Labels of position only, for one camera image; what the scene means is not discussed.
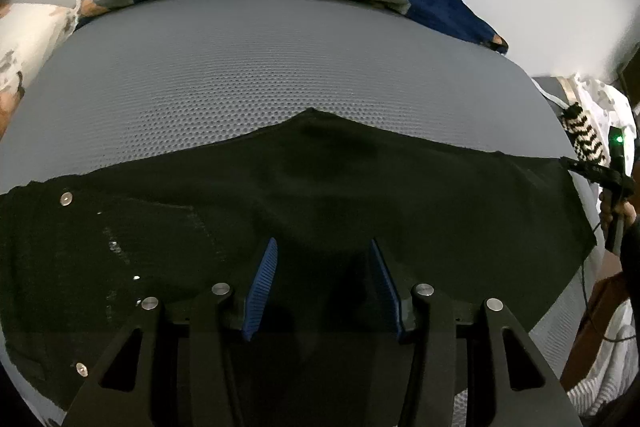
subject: silver bolt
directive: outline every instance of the silver bolt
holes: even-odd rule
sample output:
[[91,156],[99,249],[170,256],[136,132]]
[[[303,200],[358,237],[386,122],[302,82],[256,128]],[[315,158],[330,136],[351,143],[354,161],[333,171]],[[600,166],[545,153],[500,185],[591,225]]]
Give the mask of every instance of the silver bolt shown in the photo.
[[76,363],[76,371],[78,372],[78,375],[80,375],[81,377],[86,378],[89,376],[89,370],[86,368],[86,366],[82,362]]
[[143,310],[152,310],[156,306],[158,306],[158,299],[155,297],[147,297],[142,301],[142,309]]
[[433,286],[427,283],[420,283],[415,287],[415,290],[418,292],[418,295],[424,295],[428,297],[429,295],[433,295],[434,289]]
[[215,295],[226,295],[229,293],[230,289],[231,286],[229,286],[226,282],[219,282],[211,287],[211,291],[215,293]]
[[487,299],[486,307],[494,312],[499,312],[503,306],[500,299]]
[[62,194],[62,196],[60,196],[60,204],[62,206],[67,206],[71,203],[71,201],[73,201],[73,199],[74,195],[71,192],[65,192],[64,194]]

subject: person's arm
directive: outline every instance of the person's arm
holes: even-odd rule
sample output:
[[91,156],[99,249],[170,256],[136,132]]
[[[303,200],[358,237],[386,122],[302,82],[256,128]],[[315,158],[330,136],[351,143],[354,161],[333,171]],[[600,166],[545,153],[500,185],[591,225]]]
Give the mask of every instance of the person's arm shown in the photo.
[[[600,195],[600,222],[602,231],[606,234],[613,217],[607,197],[604,192]],[[620,264],[625,279],[626,289],[631,300],[631,307],[636,319],[636,331],[640,322],[640,218],[631,203],[625,201],[616,207],[617,213],[625,218],[625,235],[620,246]],[[640,339],[636,337],[638,352],[640,353]]]

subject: wrinkled black cloth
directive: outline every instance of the wrinkled black cloth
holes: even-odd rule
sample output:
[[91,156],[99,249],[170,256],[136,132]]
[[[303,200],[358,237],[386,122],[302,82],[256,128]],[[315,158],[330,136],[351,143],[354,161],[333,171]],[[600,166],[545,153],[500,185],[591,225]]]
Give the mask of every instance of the wrinkled black cloth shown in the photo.
[[[63,206],[67,191],[73,199]],[[2,196],[0,321],[9,355],[66,410],[82,384],[76,362],[91,368],[139,299],[170,303],[234,285],[238,266],[269,237],[279,261],[257,345],[264,331],[381,328],[357,270],[374,237],[416,280],[478,305],[500,298],[526,330],[595,245],[558,159],[459,148],[309,109],[225,142]],[[332,371],[370,363],[360,345]],[[282,378],[295,384],[299,374],[286,365]],[[269,378],[267,397],[280,376]],[[337,393],[350,378],[332,375]],[[393,387],[401,401],[403,386]]]

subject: perforated gray pad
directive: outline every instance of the perforated gray pad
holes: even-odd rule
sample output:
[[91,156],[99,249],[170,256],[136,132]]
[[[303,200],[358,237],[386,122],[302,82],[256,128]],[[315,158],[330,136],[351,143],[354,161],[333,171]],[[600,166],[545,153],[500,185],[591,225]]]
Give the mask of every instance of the perforated gray pad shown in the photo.
[[[0,192],[307,107],[479,150],[573,156],[519,67],[402,16],[346,0],[156,0],[91,22],[45,64],[0,142]],[[587,183],[577,187],[596,223]],[[601,256],[588,260],[589,288]],[[557,374],[583,309],[576,277],[531,331]]]

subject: black metal bracket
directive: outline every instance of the black metal bracket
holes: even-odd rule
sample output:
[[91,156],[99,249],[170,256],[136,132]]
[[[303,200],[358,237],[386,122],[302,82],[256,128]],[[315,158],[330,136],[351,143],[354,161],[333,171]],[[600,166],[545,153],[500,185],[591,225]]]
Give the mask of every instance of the black metal bracket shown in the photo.
[[414,359],[398,427],[450,427],[456,394],[456,339],[466,339],[468,356],[467,427],[580,427],[574,407],[556,375],[498,299],[470,307],[428,284],[402,288],[395,273],[409,277],[378,241],[370,250],[374,281],[390,325],[399,320],[402,295],[412,297]]
[[[623,144],[618,140],[623,136],[622,129],[610,127],[609,129],[609,155],[610,166],[605,167],[594,162],[577,161],[565,156],[560,158],[560,164],[567,170],[576,172],[591,183],[597,183],[600,187],[610,191],[611,208],[615,208],[620,201],[632,196],[636,190],[636,182],[631,176],[625,174],[625,151]],[[616,255],[620,254],[624,219],[620,219],[617,213],[613,213],[613,221],[609,225],[605,248]]]
[[[193,300],[190,313],[190,391],[193,427],[241,427],[234,406],[232,381],[221,340],[221,315],[229,308],[233,289],[225,295],[206,291]],[[138,306],[103,356],[92,367],[72,403],[63,427],[156,427],[154,419],[154,358],[159,331],[166,320],[162,303],[152,309]],[[108,382],[132,339],[139,350],[133,358],[130,385]]]

